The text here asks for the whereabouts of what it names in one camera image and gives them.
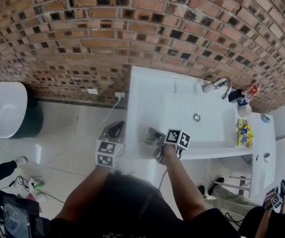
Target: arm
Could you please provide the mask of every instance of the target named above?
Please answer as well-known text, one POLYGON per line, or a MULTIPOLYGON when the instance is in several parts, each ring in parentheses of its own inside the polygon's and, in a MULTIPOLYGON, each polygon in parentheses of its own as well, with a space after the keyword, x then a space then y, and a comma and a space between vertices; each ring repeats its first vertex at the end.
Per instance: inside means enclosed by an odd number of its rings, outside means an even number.
POLYGON ((75 223, 93 202, 101 191, 109 169, 97 167, 94 171, 68 196, 61 212, 56 218, 75 223))
POLYGON ((285 197, 283 197, 283 204, 281 206, 281 214, 285 214, 285 197))
POLYGON ((173 145, 164 146, 164 155, 164 163, 179 212, 184 220, 192 220, 206 211, 204 199, 182 166, 173 145))
POLYGON ((262 220, 258 226, 255 238, 265 238, 267 233, 268 222, 270 220, 272 209, 265 210, 262 220))

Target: shoe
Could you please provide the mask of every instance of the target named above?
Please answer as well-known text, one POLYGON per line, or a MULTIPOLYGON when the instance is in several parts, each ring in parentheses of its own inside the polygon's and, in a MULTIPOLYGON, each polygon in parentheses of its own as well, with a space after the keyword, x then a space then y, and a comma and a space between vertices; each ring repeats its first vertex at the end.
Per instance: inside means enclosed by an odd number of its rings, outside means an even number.
POLYGON ((22 156, 18 159, 15 160, 15 162, 17 163, 17 168, 24 166, 28 163, 28 158, 25 156, 22 156))
POLYGON ((201 192, 201 195, 205 195, 206 194, 206 188, 203 185, 199 186, 198 190, 201 192))
MULTIPOLYGON (((223 177, 220 177, 219 179, 216 179, 215 181, 224 183, 224 178, 223 178, 223 177)), ((212 196, 213 189, 215 188, 215 186, 217 186, 217 184, 213 183, 213 186, 208 190, 208 194, 209 194, 210 196, 212 196)))

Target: wire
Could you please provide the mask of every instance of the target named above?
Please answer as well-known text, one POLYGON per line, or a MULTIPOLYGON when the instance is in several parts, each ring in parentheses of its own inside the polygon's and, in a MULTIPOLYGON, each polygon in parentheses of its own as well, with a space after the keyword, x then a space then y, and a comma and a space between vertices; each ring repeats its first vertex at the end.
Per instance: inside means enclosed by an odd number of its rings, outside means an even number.
POLYGON ((58 200, 57 198, 55 198, 55 197, 49 195, 48 193, 45 193, 45 192, 43 192, 43 191, 40 191, 39 189, 37 189, 37 191, 38 191, 38 192, 41 192, 41 193, 43 193, 43 194, 46 194, 46 195, 48 195, 49 197, 54 198, 55 200, 57 200, 57 201, 59 201, 59 202, 65 204, 65 202, 58 200))
POLYGON ((117 104, 118 104, 120 101, 121 101, 121 99, 119 99, 118 102, 112 107, 112 109, 111 109, 110 112, 108 113, 107 117, 99 124, 99 126, 97 127, 97 129, 94 130, 93 132, 87 134, 86 136, 89 136, 89 135, 91 135, 91 134, 94 134, 96 131, 98 131, 98 130, 101 128, 101 126, 103 125, 103 123, 108 119, 108 117, 111 115, 113 109, 117 106, 117 104))
POLYGON ((8 187, 4 187, 4 188, 0 188, 0 190, 5 189, 5 188, 10 188, 10 186, 8 186, 8 187))
POLYGON ((19 184, 19 185, 22 185, 22 186, 25 188, 26 191, 28 191, 28 192, 30 191, 29 182, 28 182, 25 178, 23 178, 22 176, 16 177, 16 179, 13 180, 13 181, 9 184, 8 187, 0 188, 0 190, 1 190, 1 189, 5 189, 5 188, 10 188, 11 186, 14 185, 15 182, 17 182, 17 184, 19 184))
POLYGON ((30 191, 29 182, 25 178, 23 178, 22 176, 18 176, 15 179, 15 181, 17 182, 17 184, 22 185, 26 191, 28 191, 28 192, 30 191))
POLYGON ((164 176, 166 175, 167 172, 168 172, 168 169, 166 169, 166 171, 163 173, 163 176, 161 178, 161 182, 160 182, 160 185, 159 185, 159 188, 158 188, 159 190, 160 190, 160 188, 162 186, 162 182, 163 182, 164 176))
POLYGON ((234 220, 233 217, 232 217, 228 212, 225 213, 225 217, 226 217, 226 219, 227 219, 228 221, 234 222, 239 228, 241 227, 238 223, 239 223, 239 222, 242 222, 243 220, 238 220, 238 221, 234 220))
MULTIPOLYGON (((182 149, 180 149, 179 146, 177 147, 176 152, 178 153, 178 151, 179 151, 179 158, 178 159, 180 159, 181 158, 182 149)), ((160 185, 159 185, 159 188, 158 188, 159 190, 160 190, 160 188, 162 186, 163 179, 164 179, 164 177, 165 177, 167 172, 168 172, 168 169, 166 169, 166 171, 163 173, 163 176, 161 178, 160 185)))
MULTIPOLYGON (((92 131, 91 133, 87 134, 86 136, 89 136, 89 135, 91 135, 91 134, 94 134, 95 132, 97 132, 97 131, 101 128, 101 126, 103 125, 103 123, 108 119, 108 117, 111 115, 113 109, 118 105, 118 103, 120 103, 120 101, 121 101, 121 98, 118 99, 118 102, 112 107, 112 109, 111 109, 110 112, 108 113, 107 117, 99 124, 99 126, 98 126, 94 131, 92 131)), ((79 143, 82 142, 83 140, 85 140, 85 137, 82 138, 79 142, 74 143, 73 146, 79 144, 79 143)), ((42 176, 40 176, 40 177, 35 177, 35 178, 43 178, 43 177, 45 176, 46 172, 47 172, 47 167, 48 167, 48 165, 50 165, 57 157, 59 157, 59 156, 65 154, 65 153, 66 153, 67 151, 69 151, 69 150, 70 150, 70 149, 66 150, 66 151, 63 152, 63 153, 60 153, 60 154, 56 155, 47 165, 45 165, 44 174, 43 174, 42 176)))

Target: brick wall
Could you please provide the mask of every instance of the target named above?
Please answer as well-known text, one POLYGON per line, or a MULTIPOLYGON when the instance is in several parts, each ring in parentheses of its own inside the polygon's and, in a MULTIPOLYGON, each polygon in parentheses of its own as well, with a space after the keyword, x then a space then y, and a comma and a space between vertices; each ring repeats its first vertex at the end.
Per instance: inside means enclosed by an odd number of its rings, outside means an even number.
POLYGON ((111 104, 132 65, 261 82, 254 109, 283 106, 285 0, 0 0, 0 81, 111 104))

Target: sink basin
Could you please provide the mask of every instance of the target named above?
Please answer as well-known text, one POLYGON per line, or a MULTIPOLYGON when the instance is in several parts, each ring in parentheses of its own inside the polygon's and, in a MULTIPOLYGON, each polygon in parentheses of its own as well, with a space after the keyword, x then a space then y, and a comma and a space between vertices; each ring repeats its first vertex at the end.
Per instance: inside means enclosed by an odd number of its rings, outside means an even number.
POLYGON ((160 131, 168 128, 184 130, 191 136, 189 149, 236 147, 235 110, 210 100, 209 96, 172 94, 164 97, 164 113, 160 131), (200 115, 198 122, 194 114, 200 115))
POLYGON ((223 158, 252 154, 237 147, 237 104, 222 100, 226 86, 204 93, 206 80, 134 66, 127 112, 126 152, 129 158, 152 159, 156 145, 144 144, 150 127, 167 133, 181 129, 191 136, 182 159, 223 158), (200 115, 198 122, 194 114, 200 115))

